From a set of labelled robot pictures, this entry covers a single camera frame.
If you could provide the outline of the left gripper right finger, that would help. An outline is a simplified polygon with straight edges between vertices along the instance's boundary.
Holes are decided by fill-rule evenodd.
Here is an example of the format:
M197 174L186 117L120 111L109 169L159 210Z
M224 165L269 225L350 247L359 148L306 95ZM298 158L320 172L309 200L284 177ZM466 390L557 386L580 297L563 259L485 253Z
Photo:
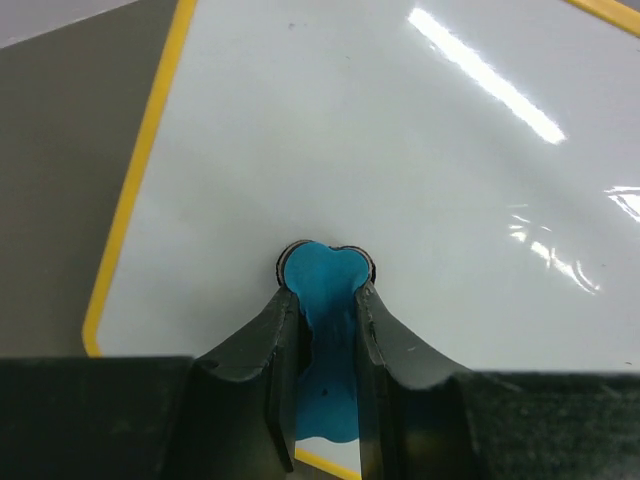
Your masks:
M357 290L355 313L363 478L478 478L456 379L468 368L398 320L372 283Z

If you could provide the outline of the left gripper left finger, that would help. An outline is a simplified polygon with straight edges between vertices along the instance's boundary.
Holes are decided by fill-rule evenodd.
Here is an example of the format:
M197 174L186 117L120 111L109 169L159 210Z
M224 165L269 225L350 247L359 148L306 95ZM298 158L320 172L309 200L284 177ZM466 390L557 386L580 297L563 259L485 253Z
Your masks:
M293 471L304 328L296 295L280 288L253 320L196 359L165 473Z

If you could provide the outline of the blue eraser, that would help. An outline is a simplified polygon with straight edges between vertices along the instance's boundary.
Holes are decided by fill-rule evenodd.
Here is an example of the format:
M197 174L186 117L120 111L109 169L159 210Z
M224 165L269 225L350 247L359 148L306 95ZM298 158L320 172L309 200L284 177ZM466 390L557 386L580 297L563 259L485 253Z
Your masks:
M298 377L296 439L349 443L359 436L355 367L356 293L375 280L356 246L298 240L276 263L278 284L295 294L308 339Z

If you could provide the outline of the yellow framed whiteboard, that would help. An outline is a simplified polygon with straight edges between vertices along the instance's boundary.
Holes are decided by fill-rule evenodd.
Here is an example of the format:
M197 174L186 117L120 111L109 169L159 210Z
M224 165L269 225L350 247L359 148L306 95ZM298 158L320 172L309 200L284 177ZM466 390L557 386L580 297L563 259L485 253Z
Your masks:
M182 1L82 338L189 373L298 240L356 246L457 375L476 479L639 475L639 10ZM361 474L359 436L294 461Z

